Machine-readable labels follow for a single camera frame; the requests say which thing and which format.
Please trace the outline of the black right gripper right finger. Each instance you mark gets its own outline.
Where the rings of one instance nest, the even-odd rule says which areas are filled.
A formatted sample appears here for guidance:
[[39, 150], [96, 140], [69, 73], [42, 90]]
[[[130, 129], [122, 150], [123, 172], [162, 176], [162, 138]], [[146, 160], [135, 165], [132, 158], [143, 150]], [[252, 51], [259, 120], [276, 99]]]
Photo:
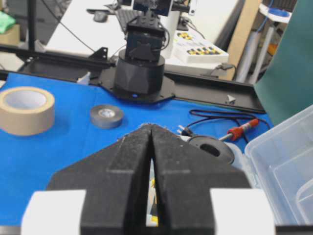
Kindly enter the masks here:
[[245, 173], [158, 125], [151, 126], [151, 140], [162, 234], [214, 234], [210, 189], [250, 188]]

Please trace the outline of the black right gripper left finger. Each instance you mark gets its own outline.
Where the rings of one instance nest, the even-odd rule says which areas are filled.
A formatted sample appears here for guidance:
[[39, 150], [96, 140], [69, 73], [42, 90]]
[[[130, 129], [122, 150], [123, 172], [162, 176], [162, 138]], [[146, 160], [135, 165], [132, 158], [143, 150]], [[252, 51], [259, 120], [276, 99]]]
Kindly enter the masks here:
[[46, 190], [86, 190], [83, 235], [131, 235], [146, 222], [151, 125], [53, 174]]

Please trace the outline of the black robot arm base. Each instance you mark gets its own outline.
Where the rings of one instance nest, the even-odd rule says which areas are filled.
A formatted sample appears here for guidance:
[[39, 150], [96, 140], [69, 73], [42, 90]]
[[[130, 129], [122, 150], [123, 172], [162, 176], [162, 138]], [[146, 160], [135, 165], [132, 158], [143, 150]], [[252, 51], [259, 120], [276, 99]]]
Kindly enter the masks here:
[[161, 55], [170, 41], [160, 16], [168, 16], [171, 0], [135, 0], [139, 15], [126, 24], [126, 47], [115, 67], [103, 70], [99, 86], [122, 100], [156, 103], [175, 97], [175, 83], [164, 75]]

